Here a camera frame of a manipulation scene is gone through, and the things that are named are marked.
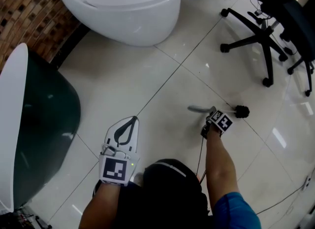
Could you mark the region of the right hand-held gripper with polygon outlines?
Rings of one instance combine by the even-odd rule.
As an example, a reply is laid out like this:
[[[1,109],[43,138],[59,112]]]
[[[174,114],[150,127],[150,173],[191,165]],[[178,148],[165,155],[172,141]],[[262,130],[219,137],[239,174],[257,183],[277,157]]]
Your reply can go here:
[[[224,112],[217,110],[215,106],[209,110],[209,116],[206,117],[206,124],[201,130],[201,136],[207,139],[210,126],[215,126],[219,129],[219,135],[222,136],[231,125],[233,124],[232,119]]]

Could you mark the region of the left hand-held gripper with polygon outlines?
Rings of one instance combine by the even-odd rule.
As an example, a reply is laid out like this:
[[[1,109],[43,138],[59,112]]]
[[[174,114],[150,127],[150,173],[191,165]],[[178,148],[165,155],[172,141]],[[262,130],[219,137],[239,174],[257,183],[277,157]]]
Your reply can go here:
[[[101,182],[128,185],[140,159],[137,154],[138,128],[138,118],[131,116],[108,129],[99,154]]]

